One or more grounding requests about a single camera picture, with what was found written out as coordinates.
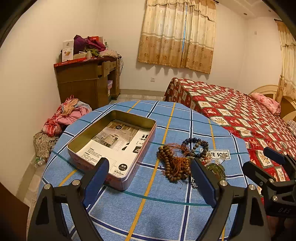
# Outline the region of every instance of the round table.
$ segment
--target round table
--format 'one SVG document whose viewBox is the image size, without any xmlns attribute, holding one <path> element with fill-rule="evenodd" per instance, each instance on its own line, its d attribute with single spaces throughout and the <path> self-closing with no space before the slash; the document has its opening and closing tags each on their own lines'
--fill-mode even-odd
<svg viewBox="0 0 296 241">
<path fill-rule="evenodd" d="M 246 187 L 253 183 L 242 173 L 249 161 L 245 142 L 205 116 L 179 103 L 130 101 L 104 106 L 90 112 L 68 126 L 56 143 L 42 177 L 42 187 L 68 185 L 81 179 L 83 173 L 69 163 L 67 144 L 85 128 L 111 110 L 121 110 L 156 120 L 155 138 L 126 191 L 102 186 L 93 205 L 87 208 L 95 227 L 105 241 L 123 240 L 196 240 L 206 224 L 212 208 L 189 180 L 170 183 L 161 172 L 163 163 L 156 152 L 163 143 L 182 143 L 189 137 L 209 142 L 209 150 L 229 150 L 230 160 L 223 163 L 230 185 Z M 228 236 L 237 205 L 233 205 L 225 227 Z M 64 216 L 73 240 L 80 240 L 68 206 Z"/>
</svg>

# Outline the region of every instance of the floor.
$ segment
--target floor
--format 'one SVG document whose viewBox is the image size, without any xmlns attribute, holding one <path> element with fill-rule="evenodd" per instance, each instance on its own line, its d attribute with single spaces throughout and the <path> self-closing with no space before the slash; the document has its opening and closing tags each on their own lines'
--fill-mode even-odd
<svg viewBox="0 0 296 241">
<path fill-rule="evenodd" d="M 131 100 L 159 100 L 162 101 L 163 97 L 160 96 L 150 96 L 150 95 L 124 95 L 121 94 L 118 96 L 117 100 L 112 100 L 110 104 L 119 103 L 119 102 L 126 102 Z M 31 217 L 33 214 L 33 210 L 35 208 L 35 204 L 37 202 L 37 194 L 38 194 L 38 187 L 39 183 L 41 181 L 43 172 L 45 169 L 45 165 L 40 166 L 36 169 L 36 172 L 31 180 L 30 186 L 27 190 L 27 193 L 25 195 L 24 203 L 30 207 L 29 215 L 28 215 L 28 221 L 27 221 L 27 235 L 28 230 L 31 222 Z"/>
</svg>

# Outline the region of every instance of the baseboard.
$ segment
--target baseboard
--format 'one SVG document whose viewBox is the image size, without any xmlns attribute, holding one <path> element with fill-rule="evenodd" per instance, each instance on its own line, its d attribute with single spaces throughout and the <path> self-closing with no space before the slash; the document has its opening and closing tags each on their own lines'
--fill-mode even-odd
<svg viewBox="0 0 296 241">
<path fill-rule="evenodd" d="M 150 91 L 150 90 L 131 90 L 131 89 L 120 89 L 120 94 L 125 95 L 151 95 L 151 96 L 164 96 L 165 91 Z"/>
<path fill-rule="evenodd" d="M 15 195 L 19 200 L 22 202 L 25 199 L 25 195 L 31 183 L 31 180 L 35 174 L 36 168 L 31 164 L 36 159 L 36 154 L 32 157 L 31 161 L 29 162 L 27 169 L 22 176 L 22 180 L 20 182 L 19 188 L 17 190 L 17 194 Z"/>
</svg>

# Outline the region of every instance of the metal screw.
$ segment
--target metal screw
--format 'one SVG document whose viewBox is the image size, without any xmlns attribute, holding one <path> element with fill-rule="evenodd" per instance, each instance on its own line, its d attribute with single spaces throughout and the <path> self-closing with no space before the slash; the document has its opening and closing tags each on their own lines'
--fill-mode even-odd
<svg viewBox="0 0 296 241">
<path fill-rule="evenodd" d="M 255 189 L 256 189 L 256 187 L 255 187 L 253 184 L 250 184 L 250 185 L 249 185 L 249 188 L 250 188 L 251 190 L 255 190 Z"/>
<path fill-rule="evenodd" d="M 228 183 L 227 183 L 227 181 L 225 181 L 225 180 L 221 180 L 221 181 L 220 181 L 220 185 L 223 186 L 223 187 L 227 186 L 227 184 L 228 184 Z"/>
<path fill-rule="evenodd" d="M 78 186 L 79 183 L 80 183 L 80 180 L 78 180 L 78 179 L 72 181 L 72 185 L 74 185 L 74 186 Z"/>
<path fill-rule="evenodd" d="M 46 190 L 50 189 L 50 184 L 45 184 L 43 188 L 46 189 Z"/>
</svg>

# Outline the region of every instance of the pink tin box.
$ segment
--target pink tin box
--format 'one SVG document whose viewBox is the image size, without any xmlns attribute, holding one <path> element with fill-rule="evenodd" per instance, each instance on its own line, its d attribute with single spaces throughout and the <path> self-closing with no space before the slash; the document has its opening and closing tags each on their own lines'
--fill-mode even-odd
<svg viewBox="0 0 296 241">
<path fill-rule="evenodd" d="M 92 169 L 101 157 L 109 160 L 106 183 L 126 190 L 155 136 L 156 121 L 112 110 L 67 145 L 72 164 Z"/>
</svg>

